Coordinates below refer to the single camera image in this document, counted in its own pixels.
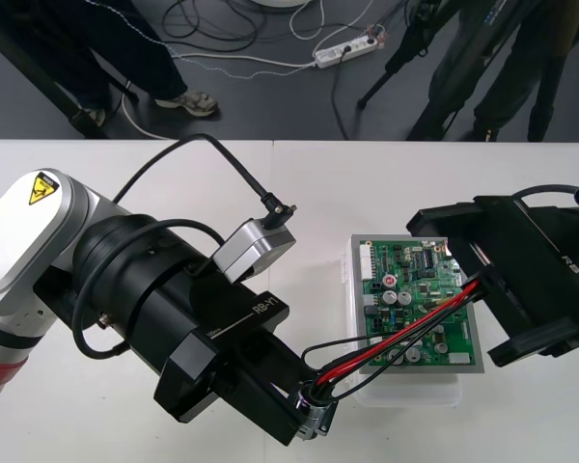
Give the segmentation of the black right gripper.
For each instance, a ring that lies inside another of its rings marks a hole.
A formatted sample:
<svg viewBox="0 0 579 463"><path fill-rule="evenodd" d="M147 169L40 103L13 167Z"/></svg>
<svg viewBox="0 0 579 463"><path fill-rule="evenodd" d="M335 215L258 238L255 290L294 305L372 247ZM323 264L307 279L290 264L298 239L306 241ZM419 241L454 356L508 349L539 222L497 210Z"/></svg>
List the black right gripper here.
<svg viewBox="0 0 579 463"><path fill-rule="evenodd" d="M496 367L579 347L579 210L513 197L422 208L414 237L448 237L462 269L482 274L485 302L509 340L488 351Z"/></svg>

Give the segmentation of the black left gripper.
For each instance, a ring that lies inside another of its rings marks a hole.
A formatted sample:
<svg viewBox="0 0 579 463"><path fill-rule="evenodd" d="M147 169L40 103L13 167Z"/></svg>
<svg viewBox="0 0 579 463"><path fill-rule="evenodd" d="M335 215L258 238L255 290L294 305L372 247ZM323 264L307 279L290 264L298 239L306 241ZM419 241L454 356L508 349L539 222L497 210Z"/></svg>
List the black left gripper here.
<svg viewBox="0 0 579 463"><path fill-rule="evenodd" d="M220 397L287 446L301 422L271 384L297 387L317 376L270 333L288 316L288 306L268 291L256 294L242 285L211 295L197 290L190 304L195 325L169 354L154 399L176 421L191 422ZM255 368L246 360L248 343Z"/></svg>

